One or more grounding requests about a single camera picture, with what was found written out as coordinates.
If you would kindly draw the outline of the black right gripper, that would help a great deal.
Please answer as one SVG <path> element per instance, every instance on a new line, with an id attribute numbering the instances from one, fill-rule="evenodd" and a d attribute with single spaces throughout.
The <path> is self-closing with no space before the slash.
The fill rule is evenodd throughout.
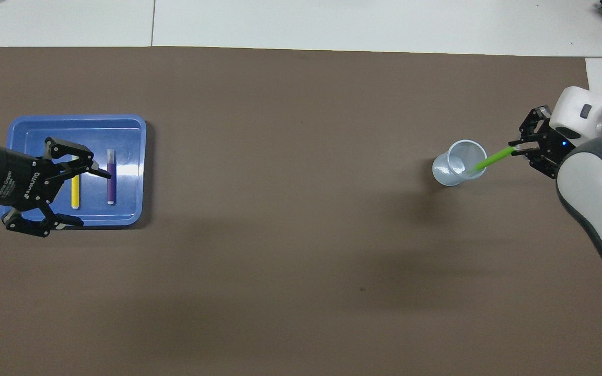
<path id="1" fill-rule="evenodd" d="M 547 105 L 533 108 L 518 127 L 519 137 L 508 142 L 508 145 L 515 147 L 538 141 L 538 148 L 514 150 L 511 156 L 525 158 L 530 167 L 555 180 L 561 162 L 575 146 L 548 125 L 550 117 L 551 112 Z"/>

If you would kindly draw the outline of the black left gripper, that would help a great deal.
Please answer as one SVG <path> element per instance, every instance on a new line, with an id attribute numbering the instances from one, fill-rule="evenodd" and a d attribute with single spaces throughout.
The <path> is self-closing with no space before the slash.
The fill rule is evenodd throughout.
<path id="1" fill-rule="evenodd" d="M 0 205 L 12 207 L 3 215 L 9 231 L 45 238 L 56 229 L 84 225 L 77 216 L 55 213 L 48 202 L 36 202 L 36 188 L 48 183 L 63 183 L 83 173 L 110 180 L 112 174 L 100 169 L 94 153 L 84 145 L 48 137 L 44 140 L 44 159 L 0 147 Z M 40 209 L 43 220 L 23 217 L 23 212 Z"/>

